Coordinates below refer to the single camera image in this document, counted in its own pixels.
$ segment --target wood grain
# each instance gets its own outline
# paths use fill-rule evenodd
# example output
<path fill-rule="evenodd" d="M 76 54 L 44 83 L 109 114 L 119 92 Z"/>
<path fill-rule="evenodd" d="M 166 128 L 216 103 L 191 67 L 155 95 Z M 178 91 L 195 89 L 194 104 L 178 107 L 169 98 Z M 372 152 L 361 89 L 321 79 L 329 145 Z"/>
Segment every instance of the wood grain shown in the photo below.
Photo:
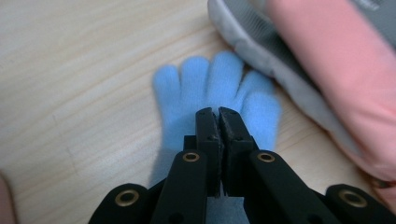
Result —
<path fill-rule="evenodd" d="M 0 171 L 20 223 L 87 223 L 117 185 L 149 186 L 162 64 L 228 49 L 206 1 L 2 0 Z M 328 135 L 278 90 L 277 151 L 313 189 L 368 190 Z"/>

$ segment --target pink fabric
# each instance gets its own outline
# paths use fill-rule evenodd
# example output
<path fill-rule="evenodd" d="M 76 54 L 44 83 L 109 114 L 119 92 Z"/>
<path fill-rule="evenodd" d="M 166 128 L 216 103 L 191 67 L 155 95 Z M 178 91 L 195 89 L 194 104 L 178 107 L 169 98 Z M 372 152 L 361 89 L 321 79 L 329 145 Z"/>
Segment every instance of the pink fabric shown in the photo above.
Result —
<path fill-rule="evenodd" d="M 396 214 L 396 186 L 386 189 L 375 188 L 375 192 L 387 202 L 389 209 Z"/>
<path fill-rule="evenodd" d="M 341 148 L 370 175 L 396 180 L 391 46 L 347 0 L 268 0 L 266 13 L 352 133 L 361 155 Z"/>

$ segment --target black metal bracket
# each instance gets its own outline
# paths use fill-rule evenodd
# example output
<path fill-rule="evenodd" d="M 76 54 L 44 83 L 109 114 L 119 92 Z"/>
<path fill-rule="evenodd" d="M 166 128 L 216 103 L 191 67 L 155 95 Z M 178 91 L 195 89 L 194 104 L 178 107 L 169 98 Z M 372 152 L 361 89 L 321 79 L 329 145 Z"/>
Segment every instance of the black metal bracket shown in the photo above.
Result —
<path fill-rule="evenodd" d="M 396 223 L 385 206 L 348 185 L 321 195 L 310 189 L 275 152 L 259 150 L 240 115 L 211 108 L 196 113 L 196 135 L 185 136 L 184 150 L 165 180 L 151 189 L 125 184 L 111 190 L 91 224 L 205 223 L 207 197 L 244 197 L 250 223 Z"/>

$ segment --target pink towel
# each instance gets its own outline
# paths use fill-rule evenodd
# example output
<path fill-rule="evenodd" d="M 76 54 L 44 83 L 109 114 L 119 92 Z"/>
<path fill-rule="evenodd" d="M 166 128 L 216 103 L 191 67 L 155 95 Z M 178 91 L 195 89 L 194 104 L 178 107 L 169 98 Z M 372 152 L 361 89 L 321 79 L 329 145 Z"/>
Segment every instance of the pink towel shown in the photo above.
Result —
<path fill-rule="evenodd" d="M 347 0 L 268 0 L 266 13 L 361 154 L 340 148 L 368 174 L 396 180 L 396 56 L 391 46 Z M 381 190 L 395 206 L 396 187 Z"/>

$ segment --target wooden table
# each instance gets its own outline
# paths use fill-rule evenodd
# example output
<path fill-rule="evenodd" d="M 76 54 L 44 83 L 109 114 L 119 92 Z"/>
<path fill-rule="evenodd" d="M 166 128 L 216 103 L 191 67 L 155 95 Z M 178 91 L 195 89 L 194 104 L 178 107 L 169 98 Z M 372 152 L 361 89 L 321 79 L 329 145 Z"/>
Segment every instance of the wooden table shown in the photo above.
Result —
<path fill-rule="evenodd" d="M 2 0 L 0 171 L 20 223 L 87 223 L 116 186 L 152 184 L 162 64 L 229 47 L 206 1 Z M 368 189 L 329 136 L 278 90 L 276 151 L 312 189 Z"/>

